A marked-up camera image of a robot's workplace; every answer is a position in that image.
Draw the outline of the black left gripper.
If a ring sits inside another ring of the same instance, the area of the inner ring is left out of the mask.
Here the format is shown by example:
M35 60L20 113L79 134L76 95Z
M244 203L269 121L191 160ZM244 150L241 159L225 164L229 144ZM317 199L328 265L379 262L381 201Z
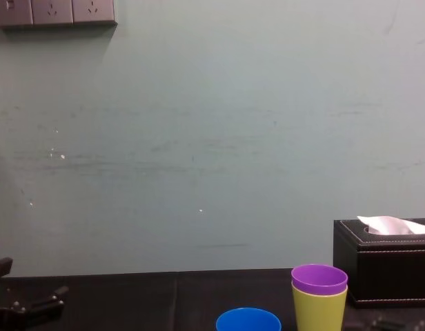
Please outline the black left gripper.
M10 273L13 259L0 259L0 278ZM49 296L27 304L13 302L10 305L0 305L0 330L26 330L28 317L59 316L64 308L68 286L57 288Z

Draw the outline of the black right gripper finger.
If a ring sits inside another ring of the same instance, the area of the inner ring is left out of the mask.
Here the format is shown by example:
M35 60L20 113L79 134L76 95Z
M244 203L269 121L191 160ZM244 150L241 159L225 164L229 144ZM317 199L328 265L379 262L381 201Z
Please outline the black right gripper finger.
M402 323L388 319L373 320L370 330L374 331L402 331Z

